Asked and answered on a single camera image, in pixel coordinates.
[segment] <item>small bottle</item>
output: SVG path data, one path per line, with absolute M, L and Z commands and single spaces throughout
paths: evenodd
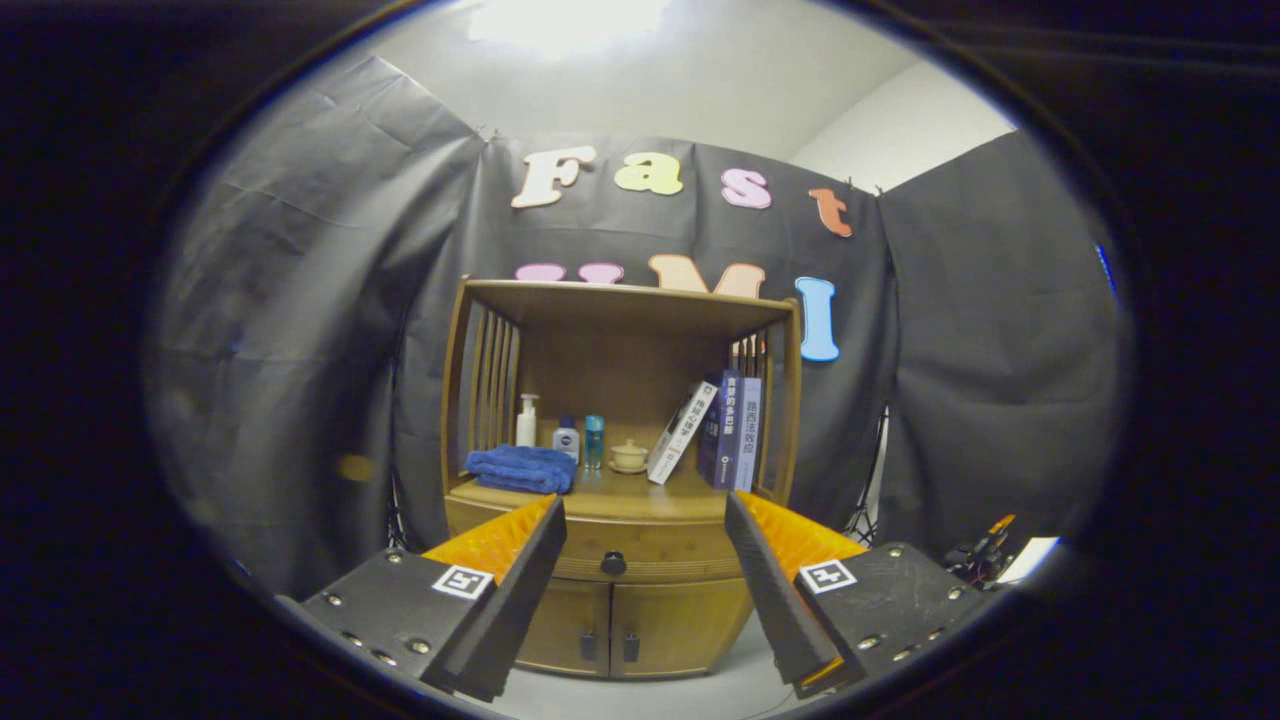
M 538 410 L 534 407 L 538 396 L 526 392 L 520 398 L 525 401 L 525 411 L 516 415 L 516 447 L 532 447 L 538 445 Z
M 577 430 L 573 429 L 572 415 L 561 415 L 561 427 L 552 433 L 552 447 L 572 457 L 573 462 L 580 461 L 577 455 L 579 437 Z
M 588 470 L 599 470 L 604 460 L 604 418 L 588 415 L 585 428 L 586 446 L 582 464 Z

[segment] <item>orange soft pad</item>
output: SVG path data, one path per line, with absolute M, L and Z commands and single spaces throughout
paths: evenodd
M 819 525 L 804 515 L 774 505 L 763 497 L 736 491 L 737 496 L 751 511 L 751 518 L 764 533 L 764 539 L 773 550 L 783 575 L 795 580 L 800 568 L 851 557 L 867 552 L 867 548 L 845 536 Z
M 494 583 L 500 585 L 507 570 L 511 570 L 511 565 L 529 541 L 529 536 L 554 501 L 556 496 L 548 495 L 518 510 L 499 515 L 435 546 L 424 552 L 422 557 L 493 573 Z

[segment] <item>dark blue book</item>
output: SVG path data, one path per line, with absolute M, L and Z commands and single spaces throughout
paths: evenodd
M 733 489 L 737 477 L 739 424 L 742 373 L 726 369 L 707 374 L 719 392 L 703 419 L 698 447 L 698 473 L 713 489 Z

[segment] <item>black fabric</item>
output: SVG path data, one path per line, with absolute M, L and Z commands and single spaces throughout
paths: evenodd
M 483 141 L 372 58 L 244 137 L 178 233 L 147 379 L 192 518 L 306 597 L 387 543 L 392 359 Z
M 439 420 L 460 278 L 616 263 L 657 286 L 657 254 L 708 287 L 733 263 L 759 295 L 835 283 L 840 356 L 804 361 L 791 507 L 852 514 L 892 407 L 878 539 L 941 557 L 1005 512 L 1010 546 L 1080 519 L 1116 427 L 1123 323 L 1094 242 L 1014 133 L 882 199 L 745 152 L 623 135 L 484 141 L 366 58 L 316 76 L 210 173 L 159 293 L 148 377 L 177 495 L 273 593 L 306 597 L 387 543 L 394 484 L 410 550 L 448 537 Z M 524 158 L 594 146 L 558 202 L 513 209 Z M 673 196 L 618 187 L 631 152 L 680 160 Z M 721 174 L 762 173 L 773 204 L 728 204 Z M 846 202 L 852 237 L 812 188 Z M 369 457 L 369 479 L 339 474 Z
M 901 345 L 877 542 L 941 559 L 1018 514 L 1006 544 L 1078 529 L 1124 411 L 1130 332 L 1096 217 L 1023 133 L 881 200 Z
M 596 159 L 562 188 L 559 201 L 511 206 L 525 181 L 526 155 L 584 145 L 595 147 Z M 660 196 L 618 187 L 613 177 L 623 158 L 641 151 L 678 159 L 684 190 Z M 772 206 L 762 211 L 724 201 L 721 174 L 730 168 L 762 173 Z M 831 188 L 847 205 L 851 238 L 822 224 L 808 195 L 812 188 Z M 730 264 L 756 265 L 767 275 L 759 291 L 763 299 L 796 297 L 795 281 L 805 275 L 836 284 L 832 322 L 841 354 L 833 363 L 804 363 L 791 506 L 827 524 L 849 519 L 876 460 L 876 420 L 888 397 L 896 346 L 893 281 L 874 199 L 786 163 L 703 143 L 549 135 L 497 138 L 485 146 L 458 223 L 406 319 L 394 443 L 406 519 L 415 536 L 428 546 L 448 537 L 439 407 L 460 277 L 509 279 L 521 265 L 557 263 L 566 268 L 566 281 L 577 281 L 582 264 L 616 263 L 625 272 L 621 282 L 657 286 L 658 275 L 648 265 L 657 254 L 691 258 L 712 290 Z

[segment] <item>saucer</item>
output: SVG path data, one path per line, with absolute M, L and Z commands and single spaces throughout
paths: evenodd
M 645 470 L 649 469 L 649 464 L 645 462 L 644 465 L 635 468 L 634 470 L 623 470 L 622 468 L 614 465 L 613 460 L 609 460 L 609 469 L 613 470 L 614 473 L 622 473 L 623 475 L 639 475 L 640 473 L 644 473 Z

